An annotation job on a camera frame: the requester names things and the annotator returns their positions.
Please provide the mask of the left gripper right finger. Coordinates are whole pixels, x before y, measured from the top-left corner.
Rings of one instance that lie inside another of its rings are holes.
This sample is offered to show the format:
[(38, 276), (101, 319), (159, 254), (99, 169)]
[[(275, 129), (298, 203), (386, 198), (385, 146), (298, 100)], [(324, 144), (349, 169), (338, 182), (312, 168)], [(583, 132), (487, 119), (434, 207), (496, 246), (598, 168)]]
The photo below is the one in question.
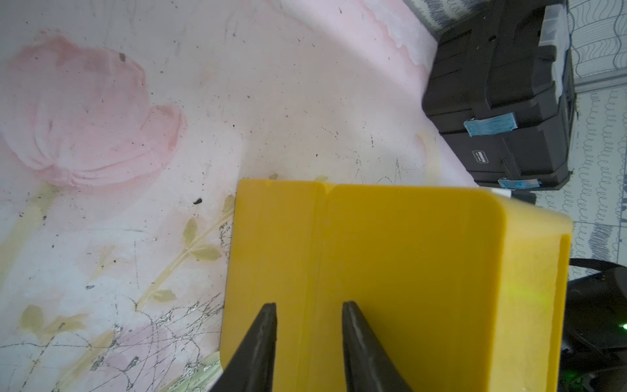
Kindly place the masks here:
[(342, 341), (348, 391), (412, 391), (356, 302), (342, 306)]

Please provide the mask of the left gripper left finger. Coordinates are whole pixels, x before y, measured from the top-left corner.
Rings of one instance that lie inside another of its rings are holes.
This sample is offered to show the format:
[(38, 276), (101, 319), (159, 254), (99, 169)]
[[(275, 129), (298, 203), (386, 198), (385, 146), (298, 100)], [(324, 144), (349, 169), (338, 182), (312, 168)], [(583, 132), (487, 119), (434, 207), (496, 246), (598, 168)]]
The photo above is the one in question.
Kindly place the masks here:
[(277, 306), (264, 304), (210, 392), (271, 392), (277, 330)]

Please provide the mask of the yellow drawer cabinet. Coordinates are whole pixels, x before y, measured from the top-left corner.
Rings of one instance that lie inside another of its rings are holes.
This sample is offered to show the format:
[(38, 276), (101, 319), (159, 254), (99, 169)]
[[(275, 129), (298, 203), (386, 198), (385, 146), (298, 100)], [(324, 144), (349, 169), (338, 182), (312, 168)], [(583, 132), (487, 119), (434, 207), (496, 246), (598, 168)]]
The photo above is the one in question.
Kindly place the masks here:
[(276, 306), (277, 391), (343, 391), (359, 306), (415, 391), (554, 391), (572, 222), (479, 188), (240, 181), (220, 361)]

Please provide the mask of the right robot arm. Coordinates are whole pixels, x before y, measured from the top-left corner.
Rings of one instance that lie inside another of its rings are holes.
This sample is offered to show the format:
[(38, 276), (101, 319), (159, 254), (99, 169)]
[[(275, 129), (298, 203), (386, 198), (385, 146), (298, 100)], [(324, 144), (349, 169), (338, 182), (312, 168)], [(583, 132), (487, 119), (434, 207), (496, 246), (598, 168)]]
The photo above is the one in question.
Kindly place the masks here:
[(558, 391), (626, 390), (626, 268), (572, 258), (594, 274), (568, 283)]

